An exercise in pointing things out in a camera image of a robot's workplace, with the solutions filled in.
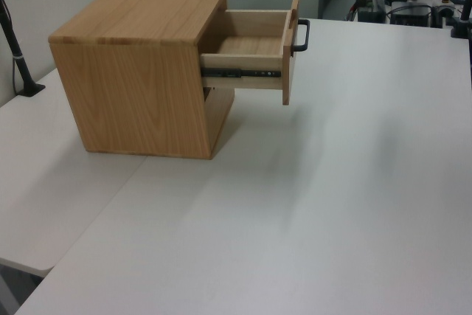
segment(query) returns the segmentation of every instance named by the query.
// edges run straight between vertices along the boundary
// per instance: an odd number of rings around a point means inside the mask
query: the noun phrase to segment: white desk
[[[44,277],[144,161],[87,153],[57,71],[0,108],[0,264]]]
[[[468,314],[467,41],[311,28],[288,107],[238,91],[212,161],[146,158],[18,315]]]

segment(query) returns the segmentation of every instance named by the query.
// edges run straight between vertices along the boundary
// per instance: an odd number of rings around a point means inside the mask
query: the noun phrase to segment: cabinet side panel
[[[205,101],[206,122],[208,137],[212,150],[215,148],[220,132],[223,129],[226,117],[235,99],[234,89],[212,88]]]
[[[208,158],[193,46],[51,44],[89,151]]]

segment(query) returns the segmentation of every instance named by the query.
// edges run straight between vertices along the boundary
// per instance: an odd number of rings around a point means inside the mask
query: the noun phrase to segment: wood grain
[[[51,50],[87,150],[211,156],[196,47],[51,44]]]
[[[61,44],[196,44],[226,0],[96,0],[49,36]]]
[[[200,41],[201,53],[220,55],[278,55],[282,36],[207,36]]]
[[[288,28],[283,38],[283,59],[282,59],[282,104],[290,103],[290,93],[292,88],[293,68],[296,53],[292,57],[292,46],[296,40],[298,30],[299,0],[293,0],[290,15],[287,17]]]
[[[205,35],[281,37],[287,11],[217,11]]]
[[[202,77],[204,86],[222,89],[282,90],[280,77]]]
[[[248,70],[282,70],[281,55],[200,55],[202,68],[239,68]]]

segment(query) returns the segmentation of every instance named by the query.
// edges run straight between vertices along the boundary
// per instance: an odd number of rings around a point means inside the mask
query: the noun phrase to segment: drawer front
[[[298,3],[289,11],[217,12],[198,44],[203,87],[282,90],[287,105]]]

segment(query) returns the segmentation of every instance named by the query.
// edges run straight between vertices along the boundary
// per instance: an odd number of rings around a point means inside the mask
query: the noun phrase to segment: wooden drawer
[[[203,87],[282,90],[288,105],[298,4],[287,11],[217,11],[198,42]]]

